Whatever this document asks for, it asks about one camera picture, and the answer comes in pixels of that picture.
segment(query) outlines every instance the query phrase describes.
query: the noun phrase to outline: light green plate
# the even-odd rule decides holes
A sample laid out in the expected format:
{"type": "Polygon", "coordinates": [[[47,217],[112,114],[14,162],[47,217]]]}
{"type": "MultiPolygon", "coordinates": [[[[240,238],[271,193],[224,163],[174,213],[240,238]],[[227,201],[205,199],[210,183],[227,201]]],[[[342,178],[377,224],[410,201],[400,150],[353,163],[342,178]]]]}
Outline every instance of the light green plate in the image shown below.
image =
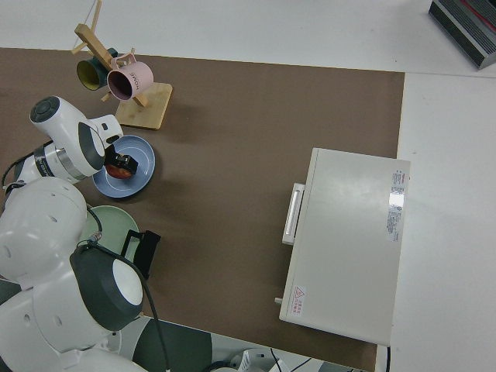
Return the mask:
{"type": "MultiPolygon", "coordinates": [[[[98,243],[115,253],[121,253],[122,246],[126,241],[129,230],[139,231],[138,225],[128,212],[112,205],[100,205],[91,209],[102,223],[102,238],[98,243]]],[[[87,213],[86,225],[84,226],[81,240],[86,240],[97,231],[98,225],[95,219],[87,213]]],[[[131,238],[126,253],[126,258],[133,261],[134,253],[138,247],[139,240],[131,238]]]]}

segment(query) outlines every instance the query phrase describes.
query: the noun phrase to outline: wooden mug stand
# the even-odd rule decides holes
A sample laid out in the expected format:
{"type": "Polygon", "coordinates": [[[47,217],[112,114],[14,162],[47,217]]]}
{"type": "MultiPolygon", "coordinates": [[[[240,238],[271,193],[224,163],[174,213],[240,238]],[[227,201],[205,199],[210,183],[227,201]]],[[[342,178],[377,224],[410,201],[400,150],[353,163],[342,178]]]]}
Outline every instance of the wooden mug stand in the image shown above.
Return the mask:
{"type": "MultiPolygon", "coordinates": [[[[73,53],[77,53],[84,47],[93,53],[100,63],[108,70],[112,70],[110,62],[112,55],[103,46],[95,35],[95,19],[91,29],[85,24],[77,25],[74,32],[83,42],[73,53]]],[[[153,83],[153,85],[134,97],[132,100],[121,101],[115,117],[123,126],[134,126],[145,129],[159,129],[164,120],[165,112],[172,95],[172,86],[165,83],[153,83]]]]}

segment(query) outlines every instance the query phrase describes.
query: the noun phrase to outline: mug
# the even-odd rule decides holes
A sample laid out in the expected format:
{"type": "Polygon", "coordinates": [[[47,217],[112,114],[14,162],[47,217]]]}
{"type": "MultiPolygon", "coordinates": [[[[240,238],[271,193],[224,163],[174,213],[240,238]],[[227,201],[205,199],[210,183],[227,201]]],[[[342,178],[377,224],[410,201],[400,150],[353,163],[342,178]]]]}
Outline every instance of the mug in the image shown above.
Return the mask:
{"type": "Polygon", "coordinates": [[[107,76],[108,88],[121,101],[127,101],[143,93],[153,84],[151,69],[145,63],[136,61],[132,53],[112,58],[111,65],[112,71],[107,76]],[[129,64],[120,67],[117,60],[126,57],[129,57],[129,64]]]}
{"type": "MultiPolygon", "coordinates": [[[[107,50],[112,57],[117,57],[117,50],[114,48],[107,50]]],[[[77,64],[76,71],[80,82],[91,91],[96,91],[107,85],[107,75],[109,72],[96,57],[90,60],[80,61],[77,64]]]]}

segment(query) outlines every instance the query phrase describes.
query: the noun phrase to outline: green mug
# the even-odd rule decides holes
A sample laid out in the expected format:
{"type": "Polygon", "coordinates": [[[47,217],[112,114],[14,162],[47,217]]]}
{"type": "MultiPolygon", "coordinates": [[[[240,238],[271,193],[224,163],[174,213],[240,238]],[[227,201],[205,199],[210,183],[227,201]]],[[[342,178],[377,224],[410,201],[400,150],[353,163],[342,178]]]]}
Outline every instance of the green mug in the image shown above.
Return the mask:
{"type": "MultiPolygon", "coordinates": [[[[114,48],[107,49],[112,57],[117,57],[117,50],[114,48]]],[[[77,77],[80,82],[89,90],[96,91],[107,85],[107,75],[109,72],[100,63],[97,57],[90,60],[82,60],[76,67],[77,77]]]]}

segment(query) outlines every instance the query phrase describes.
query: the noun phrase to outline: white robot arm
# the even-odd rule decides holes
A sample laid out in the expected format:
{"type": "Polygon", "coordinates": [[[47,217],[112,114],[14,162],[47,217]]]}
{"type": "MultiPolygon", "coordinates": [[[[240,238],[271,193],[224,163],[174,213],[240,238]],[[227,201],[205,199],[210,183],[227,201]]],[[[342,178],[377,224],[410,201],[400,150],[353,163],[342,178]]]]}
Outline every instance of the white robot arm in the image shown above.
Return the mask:
{"type": "Polygon", "coordinates": [[[22,291],[0,305],[0,358],[15,372],[144,372],[94,348],[138,316],[143,293],[130,266],[76,248],[85,219],[83,196],[60,178],[38,178],[5,203],[0,275],[22,291]]]}
{"type": "Polygon", "coordinates": [[[52,141],[16,164],[15,179],[24,183],[50,176],[75,184],[90,177],[103,167],[105,149],[122,137],[114,115],[87,119],[69,102],[55,96],[36,103],[29,119],[52,141]]]}

